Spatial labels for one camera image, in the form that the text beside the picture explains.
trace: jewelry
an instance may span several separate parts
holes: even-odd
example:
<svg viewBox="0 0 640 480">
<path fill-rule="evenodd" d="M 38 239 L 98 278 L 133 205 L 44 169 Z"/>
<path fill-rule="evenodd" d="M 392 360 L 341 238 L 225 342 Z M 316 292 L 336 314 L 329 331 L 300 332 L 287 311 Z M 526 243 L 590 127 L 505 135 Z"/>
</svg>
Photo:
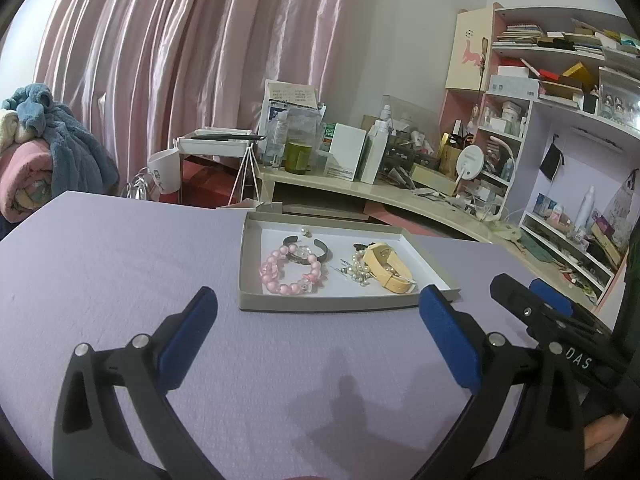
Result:
<svg viewBox="0 0 640 480">
<path fill-rule="evenodd" d="M 364 253 L 365 251 L 360 249 L 351 257 L 351 264 L 343 260 L 342 262 L 346 264 L 346 266 L 339 269 L 341 273 L 351 276 L 351 279 L 359 283 L 360 286 L 369 285 L 369 279 L 373 276 L 369 266 L 362 261 Z"/>
<path fill-rule="evenodd" d="M 295 253 L 297 249 L 296 244 L 282 245 L 278 250 L 272 251 L 267 261 L 260 266 L 260 279 L 272 294 L 295 296 L 302 292 L 313 291 L 314 284 L 322 282 L 322 263 L 318 261 L 315 254 L 310 253 L 306 260 L 307 264 L 311 265 L 311 272 L 303 274 L 302 278 L 295 283 L 280 284 L 280 264 L 286 261 L 288 254 Z"/>
<path fill-rule="evenodd" d="M 295 245 L 297 241 L 298 241 L 297 236 L 287 236 L 282 241 L 282 245 L 283 247 L 284 246 L 291 247 L 292 245 Z M 323 263 L 326 260 L 327 255 L 329 254 L 329 248 L 326 246 L 324 242 L 321 242 L 318 239 L 314 240 L 314 245 L 316 247 L 320 247 L 324 251 L 324 254 L 320 254 L 320 256 L 318 256 L 318 261 L 320 263 Z M 302 246 L 296 246 L 296 248 L 293 251 L 289 251 L 286 254 L 286 257 L 287 257 L 287 260 L 289 260 L 290 262 L 296 262 L 297 264 L 300 264 L 300 265 L 309 265 L 309 261 L 307 258 L 310 254 L 311 254 L 311 249 L 306 245 L 302 245 Z"/>
<path fill-rule="evenodd" d="M 404 294 L 415 286 L 411 271 L 388 244 L 379 242 L 367 247 L 363 256 L 373 276 L 387 290 Z"/>
</svg>

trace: desk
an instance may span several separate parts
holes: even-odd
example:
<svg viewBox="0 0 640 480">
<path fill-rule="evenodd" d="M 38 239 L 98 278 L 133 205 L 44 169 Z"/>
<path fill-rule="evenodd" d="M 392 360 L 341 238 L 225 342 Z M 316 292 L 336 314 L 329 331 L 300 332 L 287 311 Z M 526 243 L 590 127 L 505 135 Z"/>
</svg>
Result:
<svg viewBox="0 0 640 480">
<path fill-rule="evenodd" d="M 218 319 L 168 399 L 228 480 L 408 480 L 435 450 L 469 394 L 417 309 L 241 312 L 243 220 L 238 210 L 66 192 L 0 242 L 0 405 L 49 472 L 76 344 L 119 348 L 181 311 L 202 285 L 216 291 Z M 495 244 L 418 240 L 460 282 L 457 309 L 486 332 L 534 345 L 489 295 L 496 274 L 533 279 L 516 258 Z M 128 396 L 119 398 L 135 420 Z M 506 406 L 484 459 L 499 448 L 515 399 Z M 139 423 L 130 426 L 143 457 L 158 464 Z"/>
<path fill-rule="evenodd" d="M 271 202 L 277 183 L 331 191 L 411 211 L 439 222 L 478 242 L 500 245 L 515 256 L 537 278 L 545 280 L 549 285 L 554 286 L 586 309 L 595 309 L 593 303 L 582 293 L 580 288 L 567 282 L 556 266 L 540 262 L 528 252 L 521 252 L 514 244 L 495 235 L 486 224 L 448 203 L 434 202 L 416 196 L 408 189 L 399 189 L 383 182 L 373 185 L 363 182 L 348 182 L 330 176 L 296 175 L 263 166 L 260 167 L 258 177 L 262 180 L 260 200 L 264 202 Z"/>
</svg>

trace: satin curtain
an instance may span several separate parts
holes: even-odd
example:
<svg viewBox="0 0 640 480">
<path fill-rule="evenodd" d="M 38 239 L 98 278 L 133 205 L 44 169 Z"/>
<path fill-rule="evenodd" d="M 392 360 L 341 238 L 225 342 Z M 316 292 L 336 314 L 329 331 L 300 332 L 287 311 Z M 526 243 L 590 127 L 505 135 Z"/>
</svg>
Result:
<svg viewBox="0 0 640 480">
<path fill-rule="evenodd" d="M 202 126 L 254 128 L 264 80 L 325 94 L 344 0 L 57 0 L 35 80 L 129 180 Z"/>
</svg>

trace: green glass jar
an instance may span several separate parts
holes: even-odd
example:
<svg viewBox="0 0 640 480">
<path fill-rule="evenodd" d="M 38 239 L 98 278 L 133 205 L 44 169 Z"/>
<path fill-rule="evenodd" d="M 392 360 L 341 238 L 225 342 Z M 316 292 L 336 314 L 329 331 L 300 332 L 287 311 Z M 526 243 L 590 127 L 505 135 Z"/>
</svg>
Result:
<svg viewBox="0 0 640 480">
<path fill-rule="evenodd" d="M 285 151 L 287 153 L 284 161 L 285 171 L 298 175 L 305 174 L 313 148 L 301 142 L 287 142 Z"/>
</svg>

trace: jewelry tray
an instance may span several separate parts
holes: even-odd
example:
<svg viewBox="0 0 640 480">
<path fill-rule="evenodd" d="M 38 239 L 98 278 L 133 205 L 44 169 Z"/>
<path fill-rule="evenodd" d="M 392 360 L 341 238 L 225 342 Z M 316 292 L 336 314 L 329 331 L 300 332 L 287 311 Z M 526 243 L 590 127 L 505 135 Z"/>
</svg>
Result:
<svg viewBox="0 0 640 480">
<path fill-rule="evenodd" d="M 304 237 L 301 228 L 311 232 Z M 313 240 L 318 238 L 329 247 L 330 254 L 322 264 L 322 285 L 309 294 L 281 296 L 271 294 L 260 280 L 260 264 L 282 245 L 284 238 L 297 235 L 299 245 L 307 245 L 319 254 Z M 368 245 L 386 242 L 409 267 L 416 281 L 414 290 L 395 294 L 382 287 L 375 279 L 361 286 L 339 270 L 351 261 L 355 253 L 353 244 Z M 282 266 L 284 277 L 280 283 L 295 282 L 310 267 L 294 262 Z M 460 288 L 450 274 L 415 240 L 407 230 L 387 225 L 367 224 L 327 218 L 282 215 L 273 213 L 247 213 L 242 232 L 238 293 L 240 310 L 256 312 L 361 312 L 406 308 L 418 304 L 420 291 L 435 284 L 443 295 L 453 301 Z"/>
</svg>

